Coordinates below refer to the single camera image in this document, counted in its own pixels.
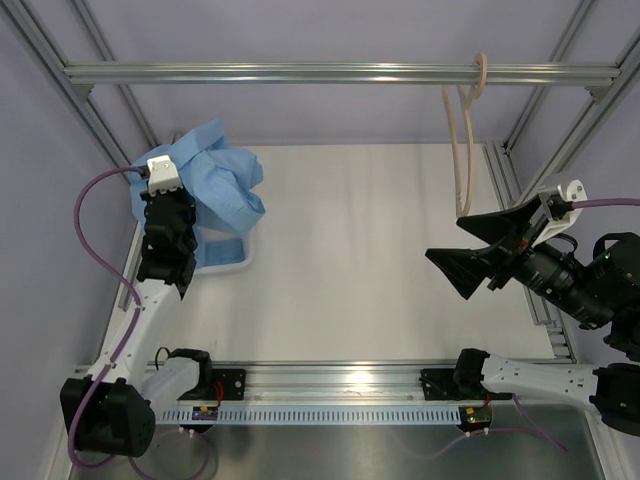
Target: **metal rail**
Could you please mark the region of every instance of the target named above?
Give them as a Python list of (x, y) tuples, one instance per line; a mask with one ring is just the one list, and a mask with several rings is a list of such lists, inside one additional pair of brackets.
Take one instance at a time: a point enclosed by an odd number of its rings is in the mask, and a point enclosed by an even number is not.
[[(598, 3), (598, 0), (581, 0), (578, 3), (569, 19), (569, 23), (567, 23), (558, 43), (549, 56), (549, 62), (562, 62), (567, 58), (567, 55), (575, 45), (582, 31), (582, 27), (584, 27), (586, 20), (593, 12), (596, 3)], [(511, 130), (511, 133), (507, 137), (507, 152), (513, 150), (513, 147), (518, 142), (518, 139), (522, 137), (523, 132), (528, 128), (548, 93), (549, 90), (544, 87), (535, 87), (533, 89), (527, 99), (527, 103), (518, 116), (513, 130)]]
[[(474, 84), (474, 64), (77, 63), (74, 84)], [(603, 63), (489, 65), (487, 84), (608, 87), (620, 71)]]
[(0, 16), (4, 17), (111, 163), (117, 167), (128, 166), (129, 161), (122, 146), (100, 111), (92, 102), (85, 101), (78, 94), (63, 73), (66, 59), (33, 9), (23, 0), (2, 0)]
[(616, 64), (620, 68), (611, 88), (601, 99), (591, 99), (581, 110), (572, 125), (569, 134), (555, 151), (549, 161), (538, 170), (533, 179), (524, 188), (518, 204), (533, 196), (538, 186), (549, 175), (566, 170), (576, 160), (584, 147), (595, 137), (600, 127), (613, 114), (622, 100), (640, 79), (640, 28), (633, 34)]
[[(115, 57), (111, 51), (111, 47), (109, 47), (107, 39), (102, 32), (102, 28), (100, 28), (100, 24), (95, 19), (95, 16), (91, 11), (91, 7), (86, 0), (70, 0), (69, 3), (78, 17), (78, 23), (91, 40), (96, 53), (102, 58), (102, 60), (114, 61)], [(160, 145), (158, 138), (149, 124), (149, 120), (147, 120), (142, 112), (140, 104), (138, 104), (138, 101), (133, 95), (131, 89), (127, 85), (117, 85), (115, 88), (118, 90), (118, 94), (133, 117), (140, 134), (147, 141), (147, 146), (149, 148), (154, 148)]]

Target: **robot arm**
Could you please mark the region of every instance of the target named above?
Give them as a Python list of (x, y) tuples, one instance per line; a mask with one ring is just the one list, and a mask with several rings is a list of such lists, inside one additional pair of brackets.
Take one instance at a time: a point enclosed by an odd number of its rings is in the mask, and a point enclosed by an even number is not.
[[(511, 279), (531, 289), (593, 330), (611, 324), (605, 342), (640, 361), (640, 237), (634, 233), (606, 234), (594, 248), (594, 258), (582, 265), (574, 252), (562, 252), (545, 243), (559, 235), (577, 217), (575, 199), (586, 198), (576, 180), (544, 187), (529, 202), (505, 210), (461, 217), (457, 225), (490, 244), (479, 250), (431, 248), (426, 256), (465, 299), (485, 278), (490, 290)], [(538, 215), (542, 207), (544, 215)], [(616, 243), (605, 248), (605, 241)]]
[(453, 380), (472, 398), (486, 392), (512, 393), (565, 403), (600, 414), (615, 430), (640, 436), (637, 365), (533, 365), (467, 348), (458, 357)]
[(92, 379), (106, 365), (111, 366), (80, 416), (73, 439), (76, 450), (139, 457), (151, 443), (155, 419), (166, 408), (187, 392), (213, 388), (209, 354), (195, 350), (171, 352), (163, 367), (143, 380), (158, 335), (191, 282), (197, 246), (195, 203), (183, 188), (176, 166), (164, 155), (149, 159), (145, 173), (148, 190), (141, 196), (146, 201), (146, 221), (136, 275), (141, 305), (129, 308), (111, 344), (87, 376), (68, 379), (60, 391), (69, 431)]

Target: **white backdrop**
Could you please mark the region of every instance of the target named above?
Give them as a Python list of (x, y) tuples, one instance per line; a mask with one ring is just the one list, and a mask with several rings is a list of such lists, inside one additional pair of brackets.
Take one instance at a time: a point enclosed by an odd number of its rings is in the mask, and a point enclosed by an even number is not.
[[(448, 145), (251, 147), (267, 208), (256, 257), (195, 277), (159, 345), (226, 361), (553, 358), (522, 287), (469, 301), (424, 256), (484, 244), (455, 225)], [(472, 213), (498, 210), (480, 148)]]

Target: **gray wall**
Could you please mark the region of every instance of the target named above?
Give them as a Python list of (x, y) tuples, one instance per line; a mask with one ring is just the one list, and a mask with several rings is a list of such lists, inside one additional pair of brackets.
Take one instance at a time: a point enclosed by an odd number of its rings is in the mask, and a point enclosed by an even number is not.
[[(0, 465), (2, 478), (34, 480), (59, 389), (97, 353), (116, 292), (72, 222), (79, 190), (110, 166), (2, 21), (0, 45)], [(134, 226), (124, 180), (96, 187), (83, 213), (89, 241), (121, 267)]]
[[(32, 0), (70, 60), (92, 60), (69, 0)], [(133, 62), (546, 61), (577, 0), (90, 0), (118, 60)], [(111, 87), (98, 99), (121, 137)], [(439, 86), (135, 85), (160, 138), (213, 117), (243, 145), (448, 141)], [(567, 90), (580, 91), (579, 87)], [(488, 88), (478, 139), (504, 138), (529, 94)], [(462, 133), (462, 122), (458, 121)]]
[[(616, 57), (640, 24), (640, 3), (635, 0), (600, 2), (587, 30), (580, 38), (573, 60), (611, 60)], [(585, 103), (584, 95), (571, 96), (556, 89), (547, 99), (531, 130), (515, 152), (516, 169), (524, 184), (553, 153), (560, 138)], [(640, 179), (640, 85), (636, 86), (614, 115), (579, 155), (571, 173), (580, 178), (590, 198), (638, 197)], [(589, 262), (595, 241), (607, 232), (640, 233), (640, 209), (607, 208), (585, 210), (569, 230), (580, 242), (578, 258)], [(585, 363), (609, 364), (627, 361), (602, 342), (605, 327), (583, 332), (576, 322), (566, 319), (576, 340), (578, 358)], [(640, 476), (640, 439), (623, 435), (636, 476)]]

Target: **blue towel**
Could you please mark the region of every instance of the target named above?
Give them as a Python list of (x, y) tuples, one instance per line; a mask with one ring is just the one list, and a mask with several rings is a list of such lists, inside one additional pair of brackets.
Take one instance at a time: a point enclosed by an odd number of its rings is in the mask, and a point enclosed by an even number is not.
[[(239, 257), (244, 255), (241, 238), (265, 212), (260, 198), (250, 191), (263, 179), (262, 166), (256, 155), (242, 148), (229, 147), (219, 119), (194, 128), (173, 145), (154, 148), (134, 165), (146, 165), (149, 158), (160, 155), (169, 155), (184, 187), (196, 200), (196, 265), (204, 267), (242, 261)], [(132, 177), (131, 206), (143, 225), (145, 202), (140, 194), (146, 188), (145, 180)], [(205, 243), (201, 228), (220, 230), (238, 238)]]

